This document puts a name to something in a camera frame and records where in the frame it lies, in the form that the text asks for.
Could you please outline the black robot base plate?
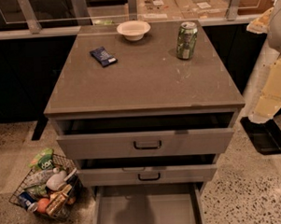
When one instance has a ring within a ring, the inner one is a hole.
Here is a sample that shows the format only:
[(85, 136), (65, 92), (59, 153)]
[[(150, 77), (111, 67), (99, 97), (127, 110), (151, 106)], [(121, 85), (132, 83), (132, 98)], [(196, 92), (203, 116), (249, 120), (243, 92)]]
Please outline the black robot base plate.
[(255, 124), (248, 117), (243, 117), (240, 122), (253, 147), (260, 154), (281, 154), (281, 130), (272, 119)]

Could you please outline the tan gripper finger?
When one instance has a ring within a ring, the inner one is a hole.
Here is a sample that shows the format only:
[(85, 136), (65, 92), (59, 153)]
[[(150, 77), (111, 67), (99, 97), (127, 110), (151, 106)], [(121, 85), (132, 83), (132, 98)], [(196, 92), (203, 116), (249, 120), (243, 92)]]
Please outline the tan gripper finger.
[(246, 29), (252, 34), (268, 34), (271, 30), (270, 19), (274, 9), (271, 7), (251, 21)]
[(249, 116), (249, 120), (255, 124), (273, 119), (281, 109), (281, 57), (269, 67), (270, 73), (261, 90), (259, 100)]

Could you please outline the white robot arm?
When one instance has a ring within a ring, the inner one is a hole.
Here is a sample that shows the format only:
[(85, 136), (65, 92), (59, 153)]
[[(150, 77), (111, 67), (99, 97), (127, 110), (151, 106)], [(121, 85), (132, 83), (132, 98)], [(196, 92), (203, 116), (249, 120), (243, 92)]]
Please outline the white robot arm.
[(281, 109), (281, 0), (253, 20), (247, 30), (265, 33), (265, 48), (255, 67), (258, 72), (248, 84), (251, 100), (246, 103), (249, 120), (255, 124), (273, 119)]

